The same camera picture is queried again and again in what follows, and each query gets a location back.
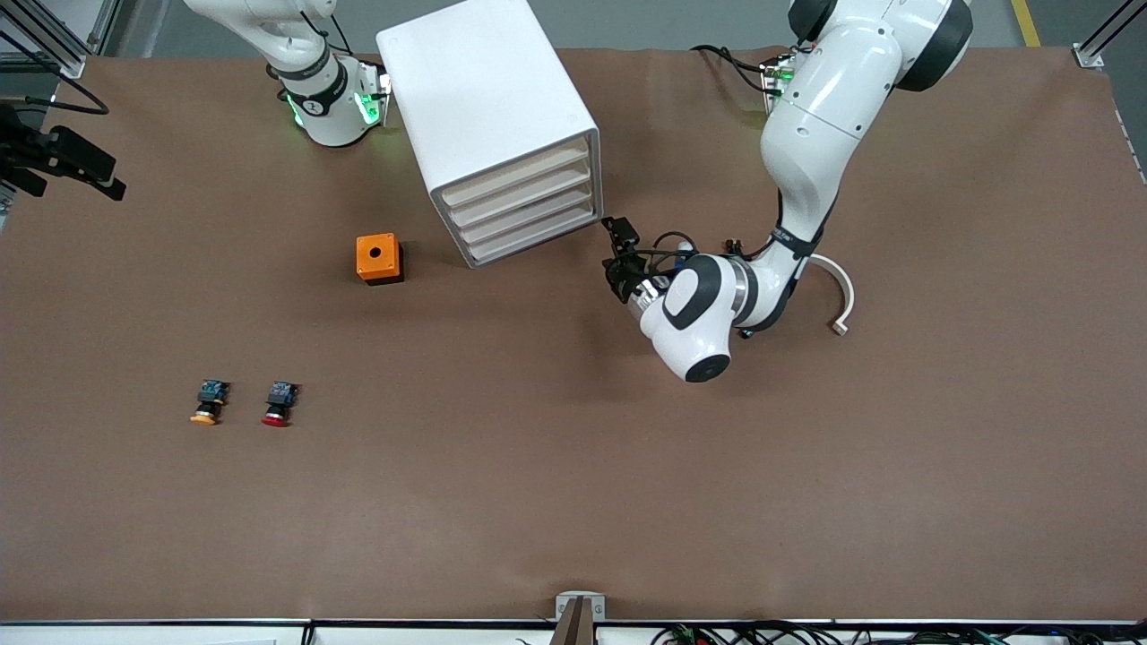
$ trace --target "yellow tape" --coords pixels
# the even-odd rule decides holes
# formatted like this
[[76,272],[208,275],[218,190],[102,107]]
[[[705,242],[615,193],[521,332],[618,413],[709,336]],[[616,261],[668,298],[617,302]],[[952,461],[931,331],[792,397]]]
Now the yellow tape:
[[1015,22],[1020,23],[1020,33],[1023,34],[1023,44],[1028,47],[1039,47],[1039,34],[1036,33],[1036,23],[1031,20],[1031,10],[1028,9],[1028,1],[1012,0],[1012,9],[1015,11]]

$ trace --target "orange box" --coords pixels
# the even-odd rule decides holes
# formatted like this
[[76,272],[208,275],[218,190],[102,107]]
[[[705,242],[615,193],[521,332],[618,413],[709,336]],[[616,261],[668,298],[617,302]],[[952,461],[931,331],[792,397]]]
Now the orange box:
[[406,279],[403,272],[403,247],[393,233],[364,235],[356,240],[354,261],[359,278],[372,287]]

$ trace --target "green light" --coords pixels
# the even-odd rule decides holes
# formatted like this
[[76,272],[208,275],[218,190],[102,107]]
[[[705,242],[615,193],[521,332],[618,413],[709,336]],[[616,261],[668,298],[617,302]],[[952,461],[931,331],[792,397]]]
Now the green light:
[[290,111],[295,112],[295,123],[299,127],[303,127],[303,117],[298,116],[298,108],[295,107],[295,101],[290,98],[290,94],[287,95],[287,104],[290,106]]
[[359,107],[359,111],[362,112],[362,121],[365,121],[367,125],[379,123],[379,108],[375,107],[377,101],[370,96],[364,96],[358,92],[354,93],[354,104],[357,104]]

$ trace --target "white robotic arm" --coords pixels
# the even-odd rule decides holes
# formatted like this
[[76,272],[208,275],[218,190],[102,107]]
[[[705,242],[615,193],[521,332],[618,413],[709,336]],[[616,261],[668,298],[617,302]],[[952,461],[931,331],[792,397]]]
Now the white robotic arm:
[[[965,0],[794,0],[789,23],[816,47],[795,60],[760,137],[780,189],[770,244],[756,257],[693,255],[671,282],[639,280],[632,270],[618,280],[626,251],[610,228],[617,257],[607,263],[607,279],[669,368],[689,382],[728,366],[732,327],[749,337],[780,318],[820,241],[844,169],[889,93],[931,87],[963,56],[972,33]],[[630,238],[635,244],[637,235]]]
[[295,119],[315,142],[346,146],[382,122],[387,79],[351,55],[335,56],[307,21],[329,17],[335,0],[185,0],[247,40],[287,88]]

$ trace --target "table surface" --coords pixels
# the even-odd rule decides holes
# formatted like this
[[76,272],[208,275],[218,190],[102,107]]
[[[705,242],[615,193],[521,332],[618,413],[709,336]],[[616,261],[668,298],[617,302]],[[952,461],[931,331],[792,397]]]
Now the table surface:
[[[562,59],[609,215],[765,238],[759,95],[695,53]],[[599,227],[466,269],[398,121],[320,148],[256,60],[85,84],[111,116],[52,121],[127,199],[55,180],[0,235],[0,617],[521,617],[570,588],[616,617],[1141,617],[1147,191],[1068,50],[894,94],[821,246],[852,331],[811,271],[700,386]],[[382,231],[408,279],[368,288]],[[289,429],[258,422],[275,380]]]

